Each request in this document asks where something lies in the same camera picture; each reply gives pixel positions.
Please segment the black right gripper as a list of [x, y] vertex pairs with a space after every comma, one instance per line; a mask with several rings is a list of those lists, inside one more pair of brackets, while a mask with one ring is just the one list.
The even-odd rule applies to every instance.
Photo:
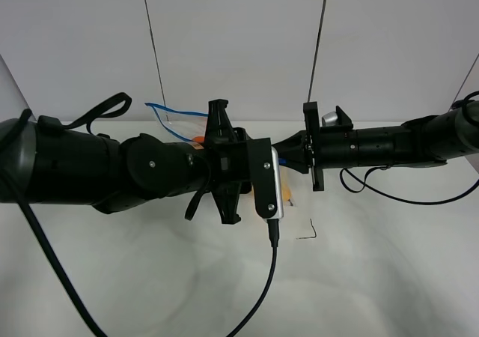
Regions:
[[323, 169], [326, 167], [328, 150], [333, 150], [334, 145], [346, 141], [353, 131], [353, 122], [347, 113], [336, 106], [338, 125], [323, 127], [318, 112], [317, 102], [303, 104], [305, 117], [305, 131], [299, 131], [291, 137], [275, 143], [279, 164], [301, 174], [309, 173], [313, 191], [322, 192], [325, 189]]

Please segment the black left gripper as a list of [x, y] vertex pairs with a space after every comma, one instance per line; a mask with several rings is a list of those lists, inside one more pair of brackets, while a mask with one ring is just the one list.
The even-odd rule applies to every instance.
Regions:
[[271, 139], [251, 139], [243, 128], [234, 128], [228, 118], [227, 100], [208, 103], [204, 148], [212, 172], [209, 189], [221, 221], [240, 221], [237, 206], [242, 188], [254, 193], [254, 208], [263, 219], [271, 217]]

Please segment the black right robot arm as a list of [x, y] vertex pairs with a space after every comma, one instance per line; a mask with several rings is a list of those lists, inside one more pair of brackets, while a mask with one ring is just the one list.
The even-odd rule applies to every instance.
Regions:
[[453, 104], [390, 127], [356, 129], [341, 107], [319, 116], [317, 103], [304, 103], [305, 129], [274, 145], [280, 163], [312, 176], [313, 189], [325, 188], [326, 169], [355, 167], [428, 168], [478, 152], [478, 102]]

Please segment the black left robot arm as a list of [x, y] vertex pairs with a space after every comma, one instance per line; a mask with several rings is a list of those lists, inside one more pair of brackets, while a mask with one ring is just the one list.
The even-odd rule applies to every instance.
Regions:
[[127, 111], [119, 93], [71, 124], [27, 114], [1, 123], [1, 168], [32, 204], [90, 205], [101, 213], [129, 210], [147, 201], [191, 194], [185, 217], [192, 219], [203, 195], [211, 194], [226, 225], [239, 222], [239, 197], [252, 192], [263, 219], [281, 213], [278, 159], [271, 141], [250, 139], [231, 125], [226, 100], [209, 103], [204, 141], [162, 142], [142, 133], [119, 142], [80, 132], [97, 118]]

